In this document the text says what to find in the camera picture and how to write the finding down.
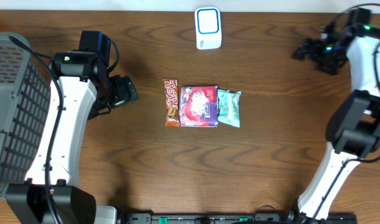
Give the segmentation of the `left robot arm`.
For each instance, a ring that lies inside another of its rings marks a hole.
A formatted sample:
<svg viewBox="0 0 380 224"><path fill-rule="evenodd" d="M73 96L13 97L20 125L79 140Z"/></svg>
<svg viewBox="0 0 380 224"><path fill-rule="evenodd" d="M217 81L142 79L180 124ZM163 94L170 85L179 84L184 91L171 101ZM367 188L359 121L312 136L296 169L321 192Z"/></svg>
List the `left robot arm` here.
<svg viewBox="0 0 380 224"><path fill-rule="evenodd" d="M128 76L113 74L116 48L102 32L84 30L76 50L57 52L45 66L52 84L40 145L24 181L7 188L21 223L124 223L117 207L98 205L79 186L86 123L139 97Z"/></svg>

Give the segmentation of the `green wet wipes pack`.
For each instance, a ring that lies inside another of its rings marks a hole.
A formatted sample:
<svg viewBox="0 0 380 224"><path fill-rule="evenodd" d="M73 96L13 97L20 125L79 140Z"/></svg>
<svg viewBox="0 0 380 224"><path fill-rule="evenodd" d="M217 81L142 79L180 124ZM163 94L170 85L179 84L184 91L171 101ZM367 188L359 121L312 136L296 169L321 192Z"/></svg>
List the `green wet wipes pack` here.
<svg viewBox="0 0 380 224"><path fill-rule="evenodd" d="M239 128L239 98L241 91L230 92L218 89L218 121Z"/></svg>

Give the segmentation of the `purple red tissue pack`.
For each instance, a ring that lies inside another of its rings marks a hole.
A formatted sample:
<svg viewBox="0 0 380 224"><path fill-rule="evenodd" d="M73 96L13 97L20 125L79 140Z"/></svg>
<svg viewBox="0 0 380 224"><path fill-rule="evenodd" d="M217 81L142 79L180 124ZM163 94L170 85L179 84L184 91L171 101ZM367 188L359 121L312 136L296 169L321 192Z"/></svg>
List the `purple red tissue pack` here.
<svg viewBox="0 0 380 224"><path fill-rule="evenodd" d="M217 86L185 86L180 92L180 122L183 127L218 126Z"/></svg>

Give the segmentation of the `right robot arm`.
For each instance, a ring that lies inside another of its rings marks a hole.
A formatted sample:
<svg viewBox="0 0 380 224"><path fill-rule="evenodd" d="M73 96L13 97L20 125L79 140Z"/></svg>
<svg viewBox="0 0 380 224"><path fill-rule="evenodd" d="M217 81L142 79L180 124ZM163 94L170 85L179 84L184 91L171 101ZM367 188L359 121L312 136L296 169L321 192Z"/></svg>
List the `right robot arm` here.
<svg viewBox="0 0 380 224"><path fill-rule="evenodd" d="M380 148L380 29L371 26L370 3L352 6L336 15L319 39L305 39L292 54L308 58L321 72L336 75L350 66L351 94L330 118L327 148L307 189L289 210L286 223L356 223L355 215L330 215L330 207L345 180Z"/></svg>

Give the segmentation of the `orange Top chocolate bar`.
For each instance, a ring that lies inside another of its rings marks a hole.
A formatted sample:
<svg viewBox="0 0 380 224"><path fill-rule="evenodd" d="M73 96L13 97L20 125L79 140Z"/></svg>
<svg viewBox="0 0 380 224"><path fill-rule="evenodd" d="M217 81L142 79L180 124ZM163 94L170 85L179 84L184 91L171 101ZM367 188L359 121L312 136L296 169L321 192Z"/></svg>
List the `orange Top chocolate bar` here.
<svg viewBox="0 0 380 224"><path fill-rule="evenodd" d="M166 96L167 116L165 125L167 127L181 127L179 115L178 80L164 79Z"/></svg>

